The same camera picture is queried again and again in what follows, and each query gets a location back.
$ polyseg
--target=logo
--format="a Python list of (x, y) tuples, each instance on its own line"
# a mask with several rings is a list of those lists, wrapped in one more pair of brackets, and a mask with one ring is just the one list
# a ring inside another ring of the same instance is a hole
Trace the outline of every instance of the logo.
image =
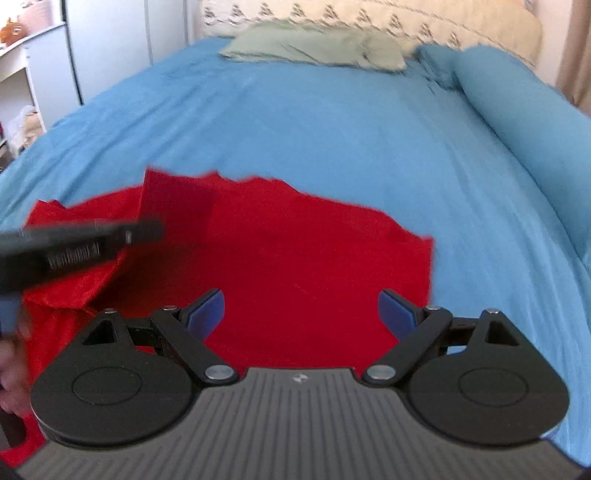
[(306, 374), (297, 374), (291, 377), (291, 379), (294, 382), (298, 382), (301, 385), (302, 383), (307, 382), (310, 379), (310, 377), (308, 377), (308, 375)]

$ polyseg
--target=curtain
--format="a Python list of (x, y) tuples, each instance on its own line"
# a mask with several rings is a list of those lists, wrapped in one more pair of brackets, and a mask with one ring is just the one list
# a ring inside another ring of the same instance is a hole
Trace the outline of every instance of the curtain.
[(574, 106), (591, 116), (591, 0), (573, 0), (556, 86)]

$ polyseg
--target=patterned headboard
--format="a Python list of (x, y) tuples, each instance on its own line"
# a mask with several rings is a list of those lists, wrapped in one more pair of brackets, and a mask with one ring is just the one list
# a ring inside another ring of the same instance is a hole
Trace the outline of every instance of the patterned headboard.
[(200, 36), (234, 36), (277, 19), (377, 28), (453, 48), (488, 44), (535, 66), (542, 26), (515, 0), (202, 0)]

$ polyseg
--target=wardrobe door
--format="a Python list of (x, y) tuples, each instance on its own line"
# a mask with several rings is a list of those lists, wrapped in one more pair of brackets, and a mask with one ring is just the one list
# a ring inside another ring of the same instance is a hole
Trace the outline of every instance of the wardrobe door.
[(170, 57), (189, 44), (188, 0), (146, 0), (154, 63)]
[(86, 103), (150, 66), (144, 0), (63, 0), (72, 62)]
[(47, 130), (80, 106), (68, 55), (66, 28), (62, 25), (32, 38), (24, 48), (29, 88)]

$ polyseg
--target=white wardrobe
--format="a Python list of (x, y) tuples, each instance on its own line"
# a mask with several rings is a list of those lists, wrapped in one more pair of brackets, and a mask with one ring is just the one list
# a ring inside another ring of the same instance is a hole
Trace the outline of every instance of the white wardrobe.
[(189, 44), (190, 0), (62, 0), (84, 103)]

